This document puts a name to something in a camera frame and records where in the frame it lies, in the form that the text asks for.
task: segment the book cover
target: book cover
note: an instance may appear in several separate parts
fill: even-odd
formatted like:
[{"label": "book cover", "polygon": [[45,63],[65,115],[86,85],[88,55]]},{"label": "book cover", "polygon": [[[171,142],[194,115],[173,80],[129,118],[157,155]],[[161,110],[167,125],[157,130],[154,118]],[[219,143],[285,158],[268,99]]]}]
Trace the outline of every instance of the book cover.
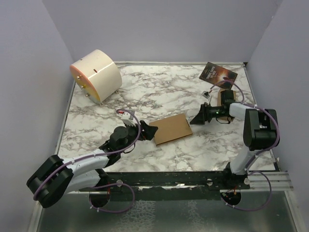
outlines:
[{"label": "book cover", "polygon": [[[223,67],[220,67],[216,64],[212,64],[208,62],[199,78],[203,81],[206,81],[214,85],[214,84],[217,84],[219,81],[223,81],[223,80],[234,82],[236,77],[237,77],[237,73],[232,72]],[[221,87],[224,89],[231,89],[232,84],[225,82],[225,83],[219,84],[218,87]]]}]

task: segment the flat cardboard box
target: flat cardboard box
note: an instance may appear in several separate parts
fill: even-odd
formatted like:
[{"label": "flat cardboard box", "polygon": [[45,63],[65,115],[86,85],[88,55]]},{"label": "flat cardboard box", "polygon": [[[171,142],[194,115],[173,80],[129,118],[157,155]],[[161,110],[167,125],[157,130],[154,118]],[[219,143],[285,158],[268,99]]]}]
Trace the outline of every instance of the flat cardboard box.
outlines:
[{"label": "flat cardboard box", "polygon": [[[224,91],[225,89],[220,89],[219,90],[219,92],[218,92],[218,102],[217,102],[217,106],[221,106],[221,92],[222,91]],[[236,92],[235,91],[233,91],[233,94],[234,94],[234,99],[236,99]],[[219,117],[218,118],[219,120],[224,120],[224,121],[228,121],[227,120],[227,117]]]},{"label": "flat cardboard box", "polygon": [[193,134],[185,114],[167,117],[151,122],[149,125],[158,127],[158,131],[154,135],[154,142],[157,146],[183,139]]}]

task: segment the lavender wall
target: lavender wall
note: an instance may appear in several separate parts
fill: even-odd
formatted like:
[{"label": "lavender wall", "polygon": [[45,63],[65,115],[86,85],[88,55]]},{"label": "lavender wall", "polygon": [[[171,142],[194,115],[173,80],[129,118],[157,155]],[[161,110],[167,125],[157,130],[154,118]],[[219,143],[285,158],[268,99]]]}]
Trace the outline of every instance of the lavender wall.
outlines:
[{"label": "lavender wall", "polygon": [[309,1],[284,0],[248,64],[257,102],[277,110],[281,141],[275,149],[288,170],[309,229]]},{"label": "lavender wall", "polygon": [[281,0],[43,0],[74,60],[248,61]]},{"label": "lavender wall", "polygon": [[27,230],[27,179],[53,154],[72,58],[40,0],[1,1],[0,231]]}]

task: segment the purple cable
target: purple cable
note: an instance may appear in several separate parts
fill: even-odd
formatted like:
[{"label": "purple cable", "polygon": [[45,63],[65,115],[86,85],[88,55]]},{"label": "purple cable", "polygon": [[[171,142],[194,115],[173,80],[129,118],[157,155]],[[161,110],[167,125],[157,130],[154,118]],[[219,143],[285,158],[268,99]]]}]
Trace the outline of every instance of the purple cable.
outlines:
[{"label": "purple cable", "polygon": [[223,82],[228,82],[228,83],[231,83],[232,85],[235,85],[235,87],[238,88],[238,90],[239,90],[240,93],[241,93],[241,96],[242,96],[241,103],[244,103],[244,101],[245,101],[245,95],[243,94],[243,91],[241,90],[241,88],[240,88],[238,85],[236,85],[236,84],[235,84],[234,82],[232,82],[232,81],[228,81],[228,80],[219,81],[218,83],[214,84],[214,85],[211,87],[211,91],[212,91],[212,89],[213,89],[215,86],[218,86],[220,83],[223,83]]},{"label": "purple cable", "polygon": [[135,193],[134,193],[133,188],[132,188],[130,185],[127,185],[127,184],[125,184],[125,183],[122,183],[122,184],[113,183],[113,184],[108,184],[108,185],[93,187],[92,189],[107,188],[107,187],[111,187],[111,186],[115,186],[115,185],[123,185],[123,186],[128,187],[128,188],[131,190],[131,192],[132,192],[132,201],[131,201],[131,204],[130,204],[127,208],[122,209],[122,210],[115,210],[115,211],[113,211],[113,210],[107,210],[107,209],[102,209],[102,208],[96,208],[96,207],[93,206],[91,200],[89,199],[89,203],[91,204],[91,208],[94,208],[94,209],[96,209],[96,210],[99,210],[99,211],[102,211],[102,212],[105,212],[105,213],[112,213],[112,214],[124,213],[124,212],[128,211],[130,208],[132,208],[133,205],[134,205],[134,202],[135,202]]},{"label": "purple cable", "polygon": [[[107,155],[115,154],[115,153],[118,153],[118,152],[123,152],[123,151],[127,150],[128,148],[132,147],[132,146],[136,143],[136,141],[139,139],[141,129],[140,129],[140,122],[139,122],[139,120],[137,119],[137,117],[136,117],[135,115],[133,115],[133,114],[132,114],[130,111],[128,111],[128,110],[123,110],[123,109],[118,109],[118,110],[116,110],[117,113],[119,113],[119,111],[124,111],[124,112],[129,113],[129,114],[132,115],[133,118],[136,120],[137,127],[138,127],[138,129],[139,129],[139,131],[138,131],[138,133],[137,133],[137,136],[136,136],[136,139],[135,139],[129,146],[127,146],[127,147],[125,147],[125,148],[123,148],[123,149],[120,149],[120,150],[118,150],[118,151],[111,151],[111,152],[107,152],[107,153],[99,153],[99,154],[96,154],[96,156],[107,156]],[[67,162],[67,163],[62,164],[60,167],[58,167],[56,170],[54,170],[54,171],[41,183],[41,185],[37,188],[37,190],[36,190],[35,193],[33,194],[33,200],[35,200],[35,201],[37,200],[37,196],[38,196],[39,192],[41,191],[41,189],[43,188],[43,186],[47,183],[47,181],[49,181],[49,180],[53,177],[53,175],[55,175],[55,174],[56,174],[57,172],[59,172],[61,169],[63,169],[63,168],[66,167],[67,165],[70,165],[70,164],[72,164],[72,163],[74,163],[74,162],[79,162],[79,161],[84,160],[84,159],[87,159],[87,158],[92,158],[93,156],[94,156],[94,154],[88,155],[88,156],[84,156],[84,157],[80,157],[80,158],[77,158],[77,159],[75,159],[75,160],[73,160],[73,161],[70,161],[70,162]]]},{"label": "purple cable", "polygon": [[245,208],[241,208],[241,207],[237,207],[237,206],[231,205],[231,204],[227,203],[227,202],[221,197],[221,199],[225,202],[225,204],[226,204],[227,206],[229,206],[229,207],[231,207],[231,208],[234,208],[234,209],[237,209],[237,210],[241,210],[241,211],[253,212],[253,211],[258,211],[258,210],[260,210],[260,209],[263,209],[263,208],[265,208],[265,207],[269,204],[269,202],[270,202],[270,200],[271,200],[271,196],[272,196],[272,188],[271,188],[270,180],[268,179],[268,177],[267,177],[264,173],[262,173],[262,172],[260,172],[260,171],[251,172],[250,174],[248,174],[248,176],[250,176],[250,175],[252,175],[252,174],[254,174],[254,173],[259,173],[259,174],[261,174],[263,177],[266,178],[266,180],[267,180],[267,182],[268,182],[268,184],[269,184],[269,195],[268,195],[268,197],[267,197],[266,202],[265,202],[263,205],[261,205],[260,207],[257,207],[257,208],[255,208],[255,209],[245,209]]}]

